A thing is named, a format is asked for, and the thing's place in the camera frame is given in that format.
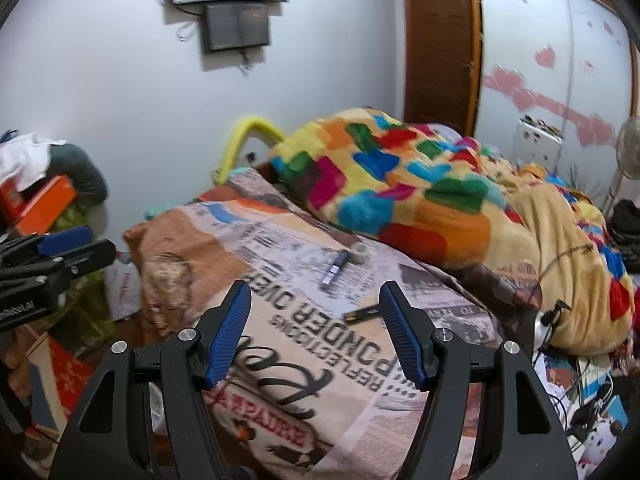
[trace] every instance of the clothes pile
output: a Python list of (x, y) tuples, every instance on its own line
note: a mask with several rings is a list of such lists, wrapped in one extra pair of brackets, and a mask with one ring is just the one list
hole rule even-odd
[(104, 177), (89, 155), (66, 140), (41, 138), (9, 130), (0, 137), (0, 183), (12, 178), (25, 200), (32, 198), (53, 176), (71, 179), (80, 206), (97, 206), (107, 199)]
[(622, 254), (626, 271), (640, 274), (640, 209), (631, 200), (621, 200), (613, 208), (607, 227)]

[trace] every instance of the yellow blanket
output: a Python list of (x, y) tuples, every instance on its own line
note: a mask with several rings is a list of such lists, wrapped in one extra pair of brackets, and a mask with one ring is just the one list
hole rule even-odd
[(545, 311), (563, 300), (553, 345), (599, 354), (628, 335), (632, 282), (604, 218), (542, 168), (516, 171), (471, 138), (452, 145), (360, 108), (305, 125), (273, 155), (323, 221), (441, 267), (481, 262)]

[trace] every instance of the pink heart sticker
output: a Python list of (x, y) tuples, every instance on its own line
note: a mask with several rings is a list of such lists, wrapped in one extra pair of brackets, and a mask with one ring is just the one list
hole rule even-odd
[(583, 148), (596, 143), (596, 133), (591, 129), (590, 124), (578, 124), (575, 135)]
[(500, 91), (500, 89), (498, 88), (498, 85), (495, 82), (494, 77), (491, 75), (482, 76), (482, 86), (486, 86), (491, 90), (497, 90), (498, 92)]
[(535, 94), (533, 92), (530, 92), (529, 90), (522, 89), (522, 88), (516, 88), (513, 91), (511, 100), (513, 101), (513, 104), (516, 105), (516, 108), (518, 109), (519, 112), (524, 112), (526, 110), (529, 110), (530, 108), (533, 108), (534, 105), (536, 104)]
[(556, 65), (556, 52), (548, 45), (537, 51), (534, 57), (536, 63), (544, 68), (552, 69)]
[(596, 144), (599, 146), (610, 144), (615, 138), (613, 126), (603, 121), (599, 115), (591, 116), (591, 129), (596, 135)]
[(524, 78), (515, 70), (507, 71), (501, 66), (494, 69), (494, 80), (498, 90), (506, 96), (510, 96), (514, 89), (520, 88)]

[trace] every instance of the bed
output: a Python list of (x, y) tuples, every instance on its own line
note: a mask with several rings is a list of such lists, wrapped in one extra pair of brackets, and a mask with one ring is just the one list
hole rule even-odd
[[(376, 110), (348, 110), (305, 125), (278, 145), (262, 174), (236, 174), (193, 203), (125, 233), (141, 271), (147, 342), (193, 326), (220, 304), (234, 280), (251, 287), (252, 312), (234, 364), (205, 400), (212, 420), (278, 478), (391, 479), (398, 471), (427, 395), (402, 374), (379, 319), (354, 326), (343, 319), (376, 304), (387, 280), (396, 280), (436, 326), (474, 344), (499, 344), (505, 329), (517, 333), (532, 322), (527, 315), (553, 309), (550, 298), (564, 298), (570, 308), (551, 340), (559, 348), (595, 362), (625, 344), (633, 314), (625, 291), (632, 297), (632, 289), (607, 250), (597, 209), (537, 168), (517, 171), (472, 139), (452, 146), (434, 135)], [(417, 151), (421, 167), (407, 171), (405, 162), (415, 162)], [(289, 184), (302, 208), (265, 175)], [(318, 186), (327, 175), (340, 182), (339, 189)], [(375, 182), (362, 184), (368, 178)], [(443, 188), (445, 179), (480, 182), (484, 191), (478, 200), (477, 184), (468, 192)], [(362, 193), (363, 186), (370, 192)], [(466, 200), (464, 210), (449, 212), (452, 195), (465, 193), (475, 209)], [(437, 215), (424, 213), (423, 197), (438, 205)], [(404, 237), (398, 229), (395, 237), (389, 229), (373, 232), (370, 226), (380, 220), (370, 200), (385, 200), (384, 207), (391, 200), (387, 224), (414, 230), (401, 231)], [(347, 215), (341, 214), (345, 202)], [(363, 210), (372, 216), (358, 216)], [(452, 240), (452, 225), (456, 236), (466, 229), (461, 242)], [(484, 237), (470, 233), (478, 226)], [(449, 249), (433, 253), (421, 244), (425, 230), (437, 232)], [(356, 242), (369, 251), (366, 263), (349, 264), (334, 287), (322, 290), (319, 282), (332, 261)], [(572, 251), (575, 244), (584, 247)], [(545, 269), (565, 249), (568, 257), (543, 282)], [(585, 294), (588, 304), (582, 304)], [(626, 308), (613, 316), (612, 304)], [(519, 314), (510, 317), (513, 312)], [(586, 365), (593, 365), (591, 359)], [(543, 364), (538, 370), (543, 383), (562, 375), (550, 369)], [(574, 376), (566, 391), (585, 376)], [(468, 394), (452, 478), (468, 472), (480, 393), (475, 385)]]

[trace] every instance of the cable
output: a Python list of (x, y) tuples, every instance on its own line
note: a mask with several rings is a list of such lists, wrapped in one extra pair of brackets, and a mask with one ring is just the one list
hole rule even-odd
[[(560, 260), (560, 258), (562, 258), (563, 256), (567, 256), (568, 254), (571, 254), (575, 251), (579, 251), (579, 250), (588, 250), (589, 252), (591, 252), (593, 247), (593, 244), (591, 242), (589, 242), (588, 244), (584, 244), (584, 245), (580, 245), (577, 247), (572, 247), (571, 249), (567, 249), (566, 251), (561, 252), (560, 254), (558, 254), (558, 256), (556, 256), (553, 260), (551, 260), (547, 266), (545, 267), (545, 269), (542, 271), (542, 273), (540, 274), (540, 277), (538, 278), (536, 284), (533, 286), (533, 288), (531, 289), (531, 293), (529, 295), (529, 299), (527, 300), (527, 305), (531, 304), (531, 300), (533, 298), (533, 295), (536, 293), (536, 291), (538, 290), (538, 287), (540, 286), (540, 283), (542, 282), (542, 278), (544, 278), (546, 276), (546, 274), (551, 270), (551, 267)], [(551, 324), (549, 325), (549, 328), (546, 330), (546, 334), (545, 334), (545, 338), (542, 341), (542, 345), (540, 346), (540, 349), (538, 350), (538, 355), (536, 356), (536, 359), (533, 361), (533, 366), (535, 367), (538, 359), (540, 358), (540, 354), (542, 354), (542, 347), (548, 343), (551, 338), (554, 336), (554, 333), (556, 332), (556, 328), (558, 327), (557, 323), (555, 323), (554, 321), (551, 322)]]
[(591, 364), (591, 358), (589, 357), (587, 359), (587, 364), (584, 366), (584, 370), (580, 372), (580, 375), (578, 375), (577, 379), (574, 381), (574, 384), (572, 384), (567, 388), (567, 390), (564, 392), (564, 395), (561, 397), (560, 401), (564, 400), (566, 396), (569, 394), (569, 392), (571, 391), (571, 389), (582, 379), (582, 376), (587, 371), (587, 368), (589, 368), (590, 364)]
[[(188, 34), (182, 35), (181, 32), (186, 30), (189, 27), (191, 27), (191, 31)], [(196, 22), (184, 23), (180, 27), (178, 27), (178, 29), (175, 31), (175, 37), (182, 42), (189, 41), (195, 35), (196, 30), (198, 30), (198, 23)]]
[(176, 9), (181, 10), (182, 12), (184, 12), (185, 14), (190, 14), (191, 16), (202, 16), (201, 12), (191, 12), (190, 10), (187, 9), (183, 9), (180, 5), (178, 4), (174, 4), (173, 2), (171, 2), (172, 6), (174, 6)]
[(242, 56), (242, 65), (239, 66), (240, 72), (242, 72), (244, 76), (247, 76), (248, 72), (254, 68), (254, 60), (249, 58), (245, 48), (238, 48), (237, 50), (240, 56)]
[(549, 397), (555, 399), (558, 401), (558, 403), (554, 406), (554, 410), (556, 409), (556, 407), (558, 406), (558, 404), (560, 404), (560, 407), (562, 408), (562, 413), (564, 414), (564, 430), (566, 431), (568, 429), (568, 425), (569, 425), (569, 421), (568, 421), (568, 416), (566, 414), (566, 408), (564, 407), (564, 404), (562, 403), (562, 400), (558, 399), (555, 395), (552, 394), (547, 394)]
[(591, 252), (592, 247), (593, 247), (593, 244), (591, 242), (589, 242), (588, 244), (577, 246), (577, 247), (572, 247), (571, 249), (567, 249), (566, 251), (563, 251), (562, 253), (558, 254), (558, 256), (556, 256), (553, 260), (551, 260), (548, 263), (548, 265), (545, 267), (545, 270), (542, 271), (542, 274), (540, 274), (540, 277), (538, 278), (536, 285), (531, 289), (531, 294), (529, 295), (527, 304), (531, 302), (531, 298), (533, 298), (533, 295), (536, 293), (536, 290), (538, 290), (538, 287), (540, 286), (540, 282), (542, 281), (542, 278), (544, 278), (545, 275), (549, 272), (549, 270), (551, 270), (551, 266), (554, 263), (556, 263), (563, 256), (567, 256), (568, 254), (571, 254), (574, 251), (579, 251), (580, 249), (588, 250), (589, 252)]
[(37, 433), (41, 434), (44, 438), (49, 439), (50, 441), (52, 441), (54, 444), (60, 444), (59, 441), (57, 441), (55, 438), (53, 438), (52, 436), (49, 436), (48, 434), (46, 434), (44, 431), (36, 428), (33, 424), (31, 426), (29, 426), (29, 428), (31, 428), (33, 431), (36, 431)]
[(542, 347), (549, 342), (549, 340), (553, 337), (553, 334), (550, 336), (549, 333), (551, 332), (551, 330), (553, 329), (554, 324), (550, 324), (549, 328), (546, 329), (546, 334), (545, 334), (545, 338), (542, 340), (542, 345), (540, 345), (540, 348), (538, 349), (538, 355), (536, 355), (536, 358), (533, 360), (533, 367), (536, 367), (536, 364), (538, 364), (538, 359), (540, 359), (540, 356), (542, 355)]
[(578, 451), (580, 449), (580, 446), (583, 444), (582, 442), (580, 442), (577, 438), (575, 439), (576, 443), (574, 444), (574, 446), (571, 448), (571, 453), (575, 453), (576, 451)]
[(605, 374), (609, 379), (609, 383), (611, 383), (611, 388), (609, 389), (609, 393), (607, 394), (607, 398), (604, 402), (609, 402), (611, 400), (611, 397), (613, 397), (613, 377), (611, 377), (611, 374), (608, 371), (605, 372)]

